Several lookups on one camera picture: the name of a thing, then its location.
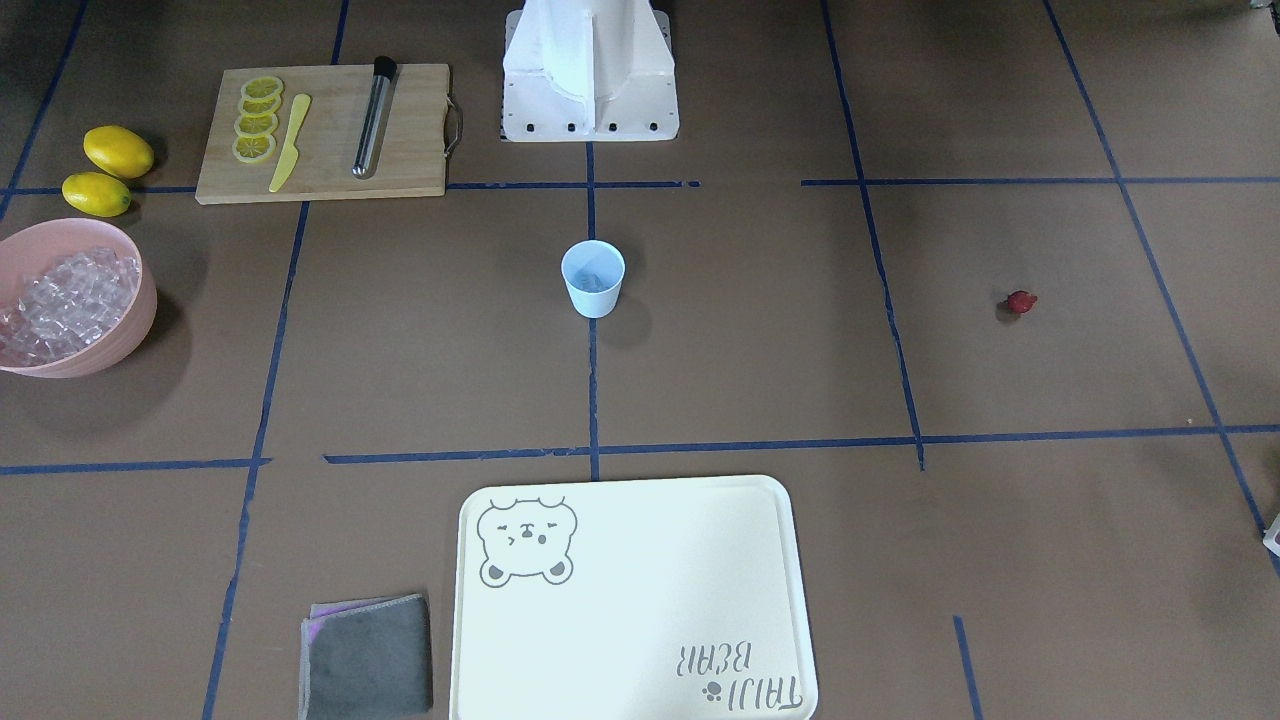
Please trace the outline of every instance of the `yellow plastic knife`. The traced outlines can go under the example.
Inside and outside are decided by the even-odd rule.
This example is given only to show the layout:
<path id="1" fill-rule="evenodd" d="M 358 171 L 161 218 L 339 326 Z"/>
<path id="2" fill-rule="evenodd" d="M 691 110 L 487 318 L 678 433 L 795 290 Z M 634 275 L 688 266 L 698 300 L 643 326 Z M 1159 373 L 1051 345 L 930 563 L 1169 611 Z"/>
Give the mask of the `yellow plastic knife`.
<path id="1" fill-rule="evenodd" d="M 275 174 L 271 176 L 271 184 L 266 188 L 271 192 L 280 190 L 284 181 L 289 179 L 293 167 L 298 164 L 298 131 L 302 128 L 302 119 L 311 109 L 311 96 L 297 94 L 293 96 L 293 106 L 289 109 L 289 129 L 284 131 L 284 146 L 280 147 L 280 159 L 275 161 Z"/>

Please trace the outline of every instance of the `metal rod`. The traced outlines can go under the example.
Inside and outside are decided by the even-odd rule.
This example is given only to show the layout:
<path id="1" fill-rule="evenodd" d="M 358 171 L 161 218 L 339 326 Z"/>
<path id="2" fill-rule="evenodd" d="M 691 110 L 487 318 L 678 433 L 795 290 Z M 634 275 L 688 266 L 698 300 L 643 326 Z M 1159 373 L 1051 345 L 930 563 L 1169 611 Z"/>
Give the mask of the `metal rod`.
<path id="1" fill-rule="evenodd" d="M 369 108 L 365 110 L 365 126 L 360 131 L 360 146 L 356 149 L 356 163 L 351 174 L 367 178 L 372 174 L 374 151 L 378 150 L 378 132 L 383 124 L 383 109 L 387 105 L 387 91 L 396 76 L 396 61 L 379 55 L 374 60 L 374 85 L 369 90 Z"/>

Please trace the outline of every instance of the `wooden cutting board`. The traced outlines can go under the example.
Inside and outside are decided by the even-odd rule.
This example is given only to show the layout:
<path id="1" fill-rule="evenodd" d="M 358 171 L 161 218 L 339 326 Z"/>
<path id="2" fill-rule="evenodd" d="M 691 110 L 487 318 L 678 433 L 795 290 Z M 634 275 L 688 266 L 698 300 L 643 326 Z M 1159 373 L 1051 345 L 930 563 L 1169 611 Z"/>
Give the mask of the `wooden cutting board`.
<path id="1" fill-rule="evenodd" d="M 239 117 L 239 88 L 259 76 L 284 81 L 280 124 L 273 133 L 275 154 L 259 164 L 236 159 L 234 124 Z M 372 65 L 314 65 L 225 70 L 200 167 L 196 200 L 202 205 L 275 202 L 285 200 L 347 200 L 361 197 L 425 197 L 444 195 L 444 117 L 448 111 L 448 65 L 401 65 L 384 114 L 383 138 L 372 177 L 351 174 L 356 146 L 369 105 Z M 266 186 L 284 143 L 293 96 L 311 96 L 298 132 L 298 164 L 279 192 Z"/>

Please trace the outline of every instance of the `blue tape line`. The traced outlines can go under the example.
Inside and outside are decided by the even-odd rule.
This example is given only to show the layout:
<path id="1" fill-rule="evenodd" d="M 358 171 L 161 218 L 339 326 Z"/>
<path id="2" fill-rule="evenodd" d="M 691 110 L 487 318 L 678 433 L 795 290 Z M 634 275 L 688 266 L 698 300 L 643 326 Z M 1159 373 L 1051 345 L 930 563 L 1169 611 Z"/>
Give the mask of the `blue tape line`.
<path id="1" fill-rule="evenodd" d="M 1115 178 L 868 178 L 872 187 L 896 187 L 916 184 L 1114 184 Z M 854 186 L 856 178 L 804 179 L 801 187 Z"/>
<path id="2" fill-rule="evenodd" d="M 613 182 L 596 182 L 595 187 L 598 190 L 630 190 L 630 188 L 662 188 L 662 187 L 682 187 L 685 183 L 681 181 L 613 181 Z"/>
<path id="3" fill-rule="evenodd" d="M 767 439 L 746 442 L 680 442 L 653 445 L 605 445 L 600 455 L 655 455 L 664 452 L 740 452 L 749 450 L 815 450 L 823 447 L 884 447 L 915 445 L 914 437 L 832 439 Z"/>
<path id="4" fill-rule="evenodd" d="M 236 565 L 232 570 L 232 579 L 227 583 L 227 593 L 223 596 L 223 615 L 218 621 L 218 639 L 214 643 L 214 660 L 209 667 L 209 685 L 205 688 L 205 707 L 201 712 L 202 720 L 212 720 L 214 702 L 218 700 L 218 683 L 223 675 L 223 659 L 227 656 L 227 635 L 230 633 L 232 609 L 236 607 L 236 591 L 239 587 L 239 571 L 244 564 L 244 542 L 248 538 L 248 506 L 253 502 L 257 492 L 257 465 L 248 469 L 248 479 L 244 482 L 244 500 L 241 502 L 241 519 L 236 541 Z"/>
<path id="5" fill-rule="evenodd" d="M 600 479 L 600 424 L 599 424 L 599 415 L 596 413 L 598 395 L 596 395 L 596 382 L 595 382 L 595 372 L 599 368 L 599 361 L 598 361 L 596 343 L 595 343 L 595 318 L 590 318 L 586 322 L 586 328 L 588 328 L 586 334 L 588 334 L 588 347 L 589 347 L 588 355 L 591 365 L 591 374 L 588 379 L 586 406 L 588 406 L 589 425 L 590 425 L 589 436 L 591 443 L 590 445 L 591 480 L 594 482 Z"/>
<path id="6" fill-rule="evenodd" d="M 329 64 L 337 65 L 338 56 L 342 54 L 342 36 L 347 32 L 347 8 L 351 5 L 351 0 L 342 0 L 342 10 L 338 13 L 338 32 L 333 38 L 333 55 L 329 56 Z"/>
<path id="7" fill-rule="evenodd" d="M 827 46 L 831 50 L 831 65 L 836 73 L 840 88 L 840 104 L 845 111 L 845 129 L 849 133 L 849 150 L 854 156 L 854 169 L 858 173 L 858 190 L 863 196 L 863 214 L 867 215 L 867 232 L 872 240 L 872 255 L 876 258 L 876 272 L 884 290 L 884 315 L 888 319 L 890 334 L 893 336 L 893 350 L 897 352 L 897 369 L 902 375 L 902 397 L 906 401 L 906 415 L 911 421 L 911 436 L 915 438 L 915 457 L 924 470 L 924 442 L 920 441 L 920 419 L 915 411 L 915 396 L 911 392 L 911 378 L 906 372 L 906 354 L 902 352 L 902 336 L 897 332 L 897 319 L 893 313 L 893 296 L 888 287 L 888 273 L 884 269 L 884 254 L 881 251 L 879 233 L 876 232 L 876 215 L 872 213 L 872 195 L 867 187 L 867 173 L 863 170 L 863 154 L 858 149 L 858 132 L 854 128 L 854 110 L 845 88 L 845 70 L 840 65 L 840 50 L 836 49 L 836 33 L 831 26 L 831 8 L 822 0 L 822 20 L 827 28 Z"/>
<path id="8" fill-rule="evenodd" d="M 591 407 L 591 415 L 598 416 Z M 1235 425 L 1231 430 L 1240 433 L 1280 433 L 1280 425 Z M 920 436 L 924 445 L 964 445 L 998 442 L 1043 442 L 1073 439 L 1123 439 L 1144 437 L 1210 437 L 1219 434 L 1208 425 L 1172 428 L 1123 428 L 1100 430 L 1044 430 L 1033 433 L 986 433 L 986 434 L 946 434 Z M 515 450 L 465 450 L 444 452 L 388 452 L 372 455 L 325 455 L 332 465 L 362 465 L 375 462 L 431 462 L 443 460 L 494 460 L 511 457 L 566 457 L 591 455 L 598 448 L 599 455 L 653 455 L 667 452 L 736 452 L 750 450 L 820 450 L 841 447 L 886 447 L 913 446 L 913 436 L 882 436 L 855 438 L 817 438 L 817 439 L 771 439 L 771 441 L 723 441 L 723 442 L 680 442 L 680 443 L 641 443 L 641 445 L 599 445 L 579 447 L 515 448 Z"/>
<path id="9" fill-rule="evenodd" d="M 1280 177 L 1204 177 L 1204 178 L 1178 178 L 1178 177 L 1165 177 L 1165 178 L 1130 178 L 1125 177 L 1126 183 L 1140 183 L 1140 184 L 1267 184 L 1280 182 Z"/>
<path id="10" fill-rule="evenodd" d="M 448 190 L 586 190 L 585 182 L 451 182 Z"/>
<path id="11" fill-rule="evenodd" d="M 289 255 L 289 272 L 284 278 L 284 296 L 280 299 L 280 315 L 275 320 L 275 342 L 271 346 L 271 363 L 266 370 L 266 389 L 262 391 L 262 415 L 257 423 L 257 436 L 253 438 L 253 457 L 262 456 L 266 445 L 266 427 L 271 418 L 271 401 L 275 396 L 275 378 L 280 370 L 280 354 L 284 350 L 284 331 L 289 323 L 289 296 L 293 295 L 293 278 L 298 274 L 298 256 L 302 254 L 302 236 L 307 229 L 307 215 L 311 202 L 306 201 L 298 210 L 297 229 L 293 231 L 293 252 Z"/>
<path id="12" fill-rule="evenodd" d="M 924 436 L 925 445 L 960 445 L 986 442 L 1039 442 L 1048 439 L 1108 439 L 1139 437 L 1216 436 L 1217 428 L 1208 425 L 1178 428 L 1132 428 L 1116 430 L 1046 430 L 1038 433 L 986 433 Z"/>
<path id="13" fill-rule="evenodd" d="M 280 314 L 275 322 L 275 342 L 271 346 L 271 361 L 266 370 L 266 387 L 262 389 L 262 414 L 257 423 L 257 434 L 253 438 L 253 459 L 262 457 L 262 447 L 266 445 L 266 428 L 271 419 L 271 401 L 275 395 L 275 379 L 280 369 L 280 352 L 284 348 L 284 331 L 289 322 L 289 296 L 293 295 L 293 278 L 298 272 L 298 256 L 302 252 L 302 236 L 307 228 L 307 214 L 311 211 L 311 202 L 302 202 L 298 210 L 298 224 L 293 232 L 293 251 L 289 255 L 289 270 L 284 278 L 284 293 L 280 297 Z M 232 609 L 236 606 L 236 588 L 239 584 L 241 565 L 244 560 L 244 542 L 248 538 L 250 503 L 257 491 L 259 465 L 251 465 L 248 478 L 244 482 L 244 501 L 241 505 L 239 536 L 236 542 L 236 568 L 232 570 L 230 583 L 227 584 L 227 594 L 223 598 L 223 616 L 218 625 L 218 642 L 214 646 L 214 661 L 209 669 L 209 687 L 205 691 L 205 710 L 202 719 L 212 720 L 214 702 L 218 698 L 218 683 L 223 673 L 223 657 L 227 652 L 227 634 L 230 630 Z"/>
<path id="14" fill-rule="evenodd" d="M 969 657 L 969 638 L 964 632 L 964 619 L 952 615 L 956 628 L 956 643 L 960 646 L 960 662 L 964 665 L 964 682 L 969 685 L 969 705 L 973 707 L 973 720 L 982 720 L 982 698 L 978 696 L 978 678 L 973 674 L 973 660 Z"/>
<path id="15" fill-rule="evenodd" d="M 1249 512 L 1253 515 L 1253 521 L 1261 533 L 1266 529 L 1262 512 L 1258 511 L 1258 503 L 1253 498 L 1253 491 L 1249 489 L 1249 484 L 1244 478 L 1244 470 L 1240 468 L 1240 462 L 1235 456 L 1235 448 L 1231 447 L 1231 438 L 1226 434 L 1226 425 L 1222 423 L 1222 416 L 1217 410 L 1217 404 L 1213 402 L 1213 393 L 1210 392 L 1208 382 L 1204 379 L 1204 373 L 1201 370 L 1199 360 L 1196 359 L 1196 351 L 1192 348 L 1190 337 L 1187 334 L 1187 328 L 1183 325 L 1183 320 L 1178 315 L 1178 307 L 1174 305 L 1174 297 L 1169 292 L 1169 284 L 1165 282 L 1164 273 L 1160 272 L 1160 264 L 1156 261 L 1156 254 L 1151 247 L 1151 241 L 1147 238 L 1147 231 L 1143 228 L 1142 219 L 1138 217 L 1138 208 L 1134 205 L 1133 196 L 1129 193 L 1128 181 L 1120 172 L 1120 164 L 1116 161 L 1115 152 L 1111 150 L 1111 142 L 1107 140 L 1107 133 L 1102 129 L 1102 120 L 1098 119 L 1098 113 L 1093 106 L 1093 100 L 1089 97 L 1089 91 L 1084 87 L 1084 78 L 1080 76 L 1080 69 L 1075 64 L 1075 56 L 1071 55 L 1071 49 L 1066 42 L 1066 35 L 1062 32 L 1062 26 L 1057 22 L 1057 14 L 1053 12 L 1053 4 L 1050 0 L 1042 1 L 1044 4 L 1044 12 L 1048 14 L 1048 20 L 1053 26 L 1053 33 L 1057 36 L 1059 45 L 1062 47 L 1062 55 L 1066 58 L 1066 64 L 1071 68 L 1071 76 L 1075 78 L 1075 87 L 1080 91 L 1084 106 L 1089 111 L 1089 119 L 1093 122 L 1093 129 L 1098 133 L 1098 141 L 1102 142 L 1102 151 L 1106 154 L 1107 163 L 1111 165 L 1111 173 L 1115 176 L 1116 183 L 1120 187 L 1120 196 L 1124 199 L 1125 208 L 1129 210 L 1129 219 L 1133 220 L 1133 227 L 1138 232 L 1138 240 L 1142 242 L 1142 251 L 1147 255 L 1147 264 L 1151 265 L 1151 272 L 1156 278 L 1156 286 L 1160 288 L 1160 295 L 1165 300 L 1165 307 L 1169 310 L 1169 316 L 1172 319 L 1174 328 L 1178 331 L 1178 340 L 1183 343 L 1183 351 L 1187 354 L 1187 361 L 1190 363 L 1192 373 L 1196 375 L 1196 383 L 1201 388 L 1201 396 L 1204 398 L 1204 405 L 1208 407 L 1210 416 L 1213 419 L 1213 427 L 1217 429 L 1222 441 L 1222 448 L 1226 451 L 1228 460 L 1231 462 L 1231 470 L 1235 474 L 1235 483 L 1239 486 L 1240 493 L 1244 495 L 1244 501 L 1249 506 Z"/>
<path id="16" fill-rule="evenodd" d="M 22 145 L 22 155 L 18 156 L 18 164 L 14 165 L 13 176 L 9 178 L 9 192 L 0 199 L 0 220 L 3 220 L 5 214 L 9 211 L 9 200 L 13 197 L 13 190 L 18 187 L 22 172 L 27 168 L 27 160 L 31 159 L 31 149 L 36 145 L 36 136 L 40 135 L 40 126 L 45 122 L 45 114 L 49 111 L 49 105 L 54 101 L 54 92 L 58 90 L 58 82 L 63 79 L 63 70 L 67 69 L 67 60 L 72 56 L 72 47 L 76 46 L 76 38 L 79 37 L 79 28 L 84 22 L 84 12 L 87 9 L 88 0 L 81 0 L 81 6 L 76 10 L 76 19 L 72 20 L 72 29 L 67 35 L 67 44 L 63 45 L 63 54 L 58 58 L 58 68 L 54 69 L 54 77 L 49 81 L 49 87 L 45 88 L 45 96 L 40 100 L 40 109 L 36 110 L 36 119 L 32 120 L 31 132 L 27 133 L 27 141 Z"/>
<path id="17" fill-rule="evenodd" d="M 586 237 L 595 237 L 595 143 L 586 143 Z"/>
<path id="18" fill-rule="evenodd" d="M 525 447 L 518 450 L 453 450 L 444 452 L 385 452 L 375 455 L 324 455 L 330 465 L 383 462 L 439 462 L 449 460 L 509 460 L 512 457 L 572 457 L 590 455 L 590 447 Z"/>
<path id="19" fill-rule="evenodd" d="M 1226 425 L 1222 429 L 1231 434 L 1280 433 L 1280 425 Z"/>
<path id="20" fill-rule="evenodd" d="M 143 460 L 141 462 L 73 462 L 61 465 L 0 465 L 0 475 L 60 475 L 73 473 L 142 473 L 147 470 L 201 470 L 206 468 L 253 468 L 270 460 L 232 457 L 223 460 Z"/>

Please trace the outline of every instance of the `strawberry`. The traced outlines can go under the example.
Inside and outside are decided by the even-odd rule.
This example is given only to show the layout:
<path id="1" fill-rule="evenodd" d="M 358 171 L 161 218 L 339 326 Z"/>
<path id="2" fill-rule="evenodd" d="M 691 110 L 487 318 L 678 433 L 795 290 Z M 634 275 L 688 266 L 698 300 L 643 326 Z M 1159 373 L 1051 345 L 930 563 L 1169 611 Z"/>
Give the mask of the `strawberry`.
<path id="1" fill-rule="evenodd" d="M 1030 311 L 1032 305 L 1036 305 L 1037 300 L 1039 300 L 1039 297 L 1036 297 L 1025 290 L 1019 290 L 1005 299 L 1005 304 L 1009 305 L 1010 313 L 1021 315 L 1023 313 Z"/>

